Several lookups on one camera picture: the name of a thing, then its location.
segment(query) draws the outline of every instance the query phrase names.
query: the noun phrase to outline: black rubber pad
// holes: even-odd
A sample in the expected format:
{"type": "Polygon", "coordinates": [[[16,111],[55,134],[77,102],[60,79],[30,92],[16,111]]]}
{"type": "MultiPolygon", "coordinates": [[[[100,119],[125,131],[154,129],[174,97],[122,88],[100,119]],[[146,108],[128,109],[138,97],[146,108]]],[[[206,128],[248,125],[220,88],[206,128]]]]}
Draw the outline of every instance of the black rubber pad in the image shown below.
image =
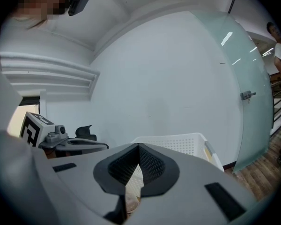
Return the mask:
{"type": "Polygon", "coordinates": [[[134,143],[101,160],[93,170],[94,179],[104,192],[119,196],[116,209],[107,213],[105,219],[116,224],[125,222],[125,186],[138,164],[144,181],[141,198],[166,193],[179,178],[180,170],[173,159],[143,143],[134,143]]]}
{"type": "Polygon", "coordinates": [[[245,213],[245,209],[218,182],[205,185],[205,188],[229,221],[245,213]]]}
{"type": "Polygon", "coordinates": [[[67,164],[63,164],[63,165],[59,165],[59,166],[55,166],[53,167],[53,170],[58,173],[64,170],[68,170],[70,168],[76,167],[77,165],[75,163],[67,163],[67,164]]]}

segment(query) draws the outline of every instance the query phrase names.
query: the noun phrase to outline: ceiling light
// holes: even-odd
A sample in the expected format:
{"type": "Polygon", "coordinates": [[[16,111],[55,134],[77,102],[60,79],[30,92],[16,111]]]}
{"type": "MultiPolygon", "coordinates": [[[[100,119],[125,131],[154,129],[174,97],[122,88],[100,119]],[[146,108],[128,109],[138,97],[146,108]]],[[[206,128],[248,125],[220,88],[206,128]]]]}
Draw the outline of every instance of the ceiling light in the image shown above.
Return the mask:
{"type": "Polygon", "coordinates": [[[265,55],[266,53],[268,53],[269,51],[273,50],[274,48],[272,47],[270,50],[266,51],[263,55],[265,55]]]}
{"type": "Polygon", "coordinates": [[[262,57],[265,57],[265,56],[270,55],[270,54],[272,54],[272,53],[271,53],[271,52],[266,52],[266,53],[264,53],[264,54],[262,55],[262,57]]]}
{"type": "Polygon", "coordinates": [[[234,63],[232,63],[232,65],[236,64],[240,59],[236,60],[234,63]]]}
{"type": "Polygon", "coordinates": [[[257,49],[257,47],[254,47],[250,52],[253,52],[255,49],[257,49]]]}
{"type": "Polygon", "coordinates": [[[228,34],[226,35],[226,37],[223,39],[221,45],[224,46],[225,42],[229,39],[229,37],[232,35],[233,32],[228,32],[228,34]]]}

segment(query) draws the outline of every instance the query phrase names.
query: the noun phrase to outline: black logo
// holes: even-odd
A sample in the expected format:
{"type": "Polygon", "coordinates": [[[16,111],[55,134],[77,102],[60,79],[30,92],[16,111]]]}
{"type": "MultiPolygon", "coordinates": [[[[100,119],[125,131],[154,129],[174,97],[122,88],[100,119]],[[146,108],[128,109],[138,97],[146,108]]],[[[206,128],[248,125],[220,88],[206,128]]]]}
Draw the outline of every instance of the black logo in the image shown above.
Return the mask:
{"type": "Polygon", "coordinates": [[[28,142],[30,146],[36,147],[39,130],[40,128],[26,116],[23,129],[21,131],[21,137],[28,142]]]}
{"type": "Polygon", "coordinates": [[[35,116],[37,119],[39,119],[41,122],[47,125],[54,125],[54,123],[50,122],[48,119],[44,118],[42,115],[35,114],[35,113],[30,113],[33,116],[35,116]]]}

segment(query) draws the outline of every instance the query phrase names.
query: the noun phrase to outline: black device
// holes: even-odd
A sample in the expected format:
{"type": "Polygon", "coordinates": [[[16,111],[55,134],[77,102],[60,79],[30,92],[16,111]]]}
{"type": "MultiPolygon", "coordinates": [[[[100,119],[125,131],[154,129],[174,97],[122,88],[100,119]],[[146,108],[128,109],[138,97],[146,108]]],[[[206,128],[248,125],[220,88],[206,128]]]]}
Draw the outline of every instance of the black device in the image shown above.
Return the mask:
{"type": "Polygon", "coordinates": [[[89,0],[72,0],[68,11],[70,16],[74,16],[82,12],[89,0]]]}

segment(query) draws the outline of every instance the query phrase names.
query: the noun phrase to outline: wooden floor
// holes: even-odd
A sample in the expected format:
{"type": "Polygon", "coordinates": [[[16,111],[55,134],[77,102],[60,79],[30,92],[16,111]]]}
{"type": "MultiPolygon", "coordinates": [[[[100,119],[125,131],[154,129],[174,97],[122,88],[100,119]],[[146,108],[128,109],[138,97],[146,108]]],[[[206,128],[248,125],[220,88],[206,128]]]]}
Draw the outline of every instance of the wooden floor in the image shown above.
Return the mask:
{"type": "Polygon", "coordinates": [[[252,191],[260,201],[274,192],[281,182],[281,168],[277,163],[280,148],[281,129],[271,138],[267,153],[257,161],[236,173],[232,173],[233,168],[225,172],[252,191]]]}

